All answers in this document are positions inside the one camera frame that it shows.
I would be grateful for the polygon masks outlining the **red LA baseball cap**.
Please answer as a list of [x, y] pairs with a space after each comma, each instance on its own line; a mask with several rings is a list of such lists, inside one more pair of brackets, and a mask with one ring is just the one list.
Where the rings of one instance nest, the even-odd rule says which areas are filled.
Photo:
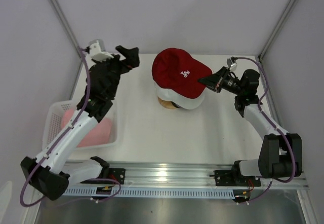
[[179, 48], [167, 48], [155, 57], [152, 78], [163, 89], [171, 89], [189, 98], [198, 98], [205, 85], [198, 80], [212, 74], [212, 70]]

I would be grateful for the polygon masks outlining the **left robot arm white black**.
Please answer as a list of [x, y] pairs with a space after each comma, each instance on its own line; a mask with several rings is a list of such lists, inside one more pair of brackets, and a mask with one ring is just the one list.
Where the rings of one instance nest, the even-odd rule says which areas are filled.
[[84, 181], [105, 183], [109, 179], [109, 163], [100, 157], [71, 167], [65, 167], [71, 153], [85, 136], [104, 119], [113, 105], [120, 78], [140, 64], [139, 48], [116, 46], [117, 54], [102, 50], [98, 43], [78, 48], [86, 70], [85, 94], [76, 106], [70, 121], [54, 140], [34, 158], [25, 157], [21, 169], [25, 183], [20, 192], [24, 202], [28, 186], [33, 187], [52, 201], [60, 198], [70, 186]]

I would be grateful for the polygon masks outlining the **white baseball cap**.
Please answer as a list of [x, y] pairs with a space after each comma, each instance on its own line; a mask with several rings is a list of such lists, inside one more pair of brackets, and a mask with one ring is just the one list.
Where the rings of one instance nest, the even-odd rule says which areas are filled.
[[205, 99], [205, 92], [203, 91], [197, 98], [191, 99], [185, 97], [172, 89], [165, 89], [160, 87], [156, 82], [154, 83], [157, 97], [162, 100], [172, 101], [183, 109], [192, 110], [199, 107]]

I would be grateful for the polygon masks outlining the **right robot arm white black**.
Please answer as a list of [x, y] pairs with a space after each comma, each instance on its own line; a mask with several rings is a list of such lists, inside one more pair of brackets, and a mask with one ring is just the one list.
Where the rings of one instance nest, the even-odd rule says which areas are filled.
[[290, 182], [302, 174], [302, 139], [297, 133], [289, 133], [265, 112], [257, 95], [259, 78], [257, 71], [247, 69], [238, 79], [230, 69], [222, 67], [218, 72], [198, 79], [216, 93], [222, 90], [233, 93], [236, 111], [262, 139], [257, 159], [234, 162], [230, 177], [235, 185], [243, 185], [250, 176]]

